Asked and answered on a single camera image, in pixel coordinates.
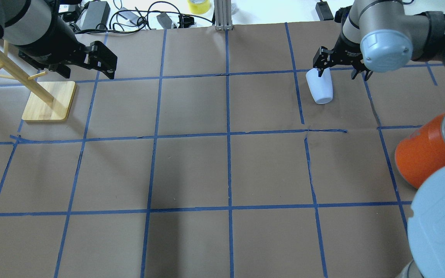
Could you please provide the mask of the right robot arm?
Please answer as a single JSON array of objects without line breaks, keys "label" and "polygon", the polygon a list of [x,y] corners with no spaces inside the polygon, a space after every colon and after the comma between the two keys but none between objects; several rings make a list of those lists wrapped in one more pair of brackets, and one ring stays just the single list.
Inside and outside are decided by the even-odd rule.
[{"label": "right robot arm", "polygon": [[[339,11],[341,32],[334,48],[321,46],[306,74],[316,104],[333,98],[329,69],[353,67],[351,78],[394,71],[409,61],[440,61],[445,67],[445,14],[406,15],[401,0],[356,0]],[[445,113],[426,123],[396,148],[400,175],[417,193],[407,221],[413,260],[400,278],[445,278]]]}]

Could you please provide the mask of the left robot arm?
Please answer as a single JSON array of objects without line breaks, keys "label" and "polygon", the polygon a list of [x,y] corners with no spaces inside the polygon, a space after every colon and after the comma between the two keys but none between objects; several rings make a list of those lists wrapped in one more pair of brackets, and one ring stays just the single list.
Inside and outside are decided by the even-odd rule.
[{"label": "left robot arm", "polygon": [[117,55],[104,43],[85,46],[59,16],[60,5],[79,0],[0,0],[0,40],[19,49],[19,57],[37,70],[48,69],[69,78],[69,65],[102,72],[113,79]]}]

